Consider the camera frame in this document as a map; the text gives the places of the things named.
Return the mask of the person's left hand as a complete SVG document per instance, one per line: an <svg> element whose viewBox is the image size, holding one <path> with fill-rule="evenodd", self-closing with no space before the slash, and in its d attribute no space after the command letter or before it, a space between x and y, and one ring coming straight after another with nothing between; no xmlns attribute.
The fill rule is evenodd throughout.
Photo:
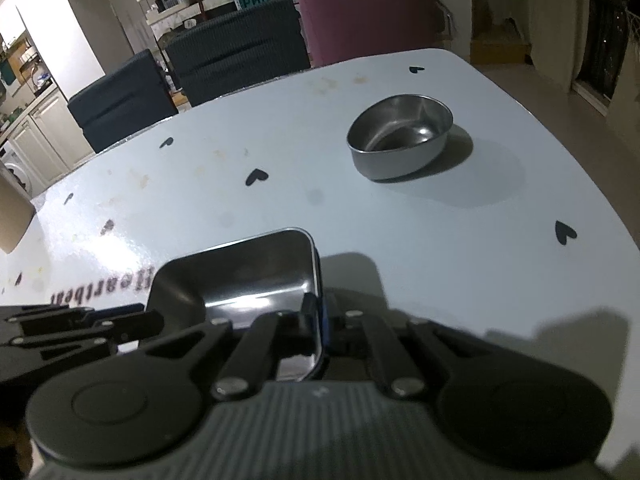
<svg viewBox="0 0 640 480"><path fill-rule="evenodd" d="M23 480L32 470L32 442L24 425L1 429L1 480Z"/></svg>

